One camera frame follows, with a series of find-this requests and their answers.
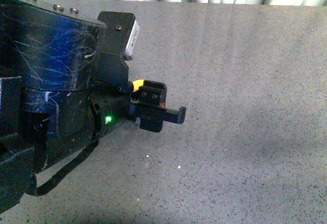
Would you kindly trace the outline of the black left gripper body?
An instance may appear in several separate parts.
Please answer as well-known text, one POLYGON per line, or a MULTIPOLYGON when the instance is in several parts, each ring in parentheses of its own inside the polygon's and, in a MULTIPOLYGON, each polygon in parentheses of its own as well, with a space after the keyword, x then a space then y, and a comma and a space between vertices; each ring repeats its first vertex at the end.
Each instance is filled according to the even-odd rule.
POLYGON ((111 85, 96 81, 91 95, 89 113, 94 116, 93 139, 100 139, 126 121, 135 122, 143 130, 160 132, 162 120, 146 119, 129 114, 129 107, 136 103, 151 107, 166 106, 167 86, 164 83, 145 80, 137 92, 121 93, 111 85))

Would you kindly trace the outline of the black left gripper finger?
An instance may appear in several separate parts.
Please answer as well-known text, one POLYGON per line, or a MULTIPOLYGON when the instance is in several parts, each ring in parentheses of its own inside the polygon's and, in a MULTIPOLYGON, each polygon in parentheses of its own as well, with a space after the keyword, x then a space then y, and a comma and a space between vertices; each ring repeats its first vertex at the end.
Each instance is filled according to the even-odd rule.
POLYGON ((136 117, 144 117, 152 120, 162 120, 176 124, 182 124, 185 120, 186 107, 180 107, 179 110, 149 107, 143 105, 131 105, 129 114, 136 117))

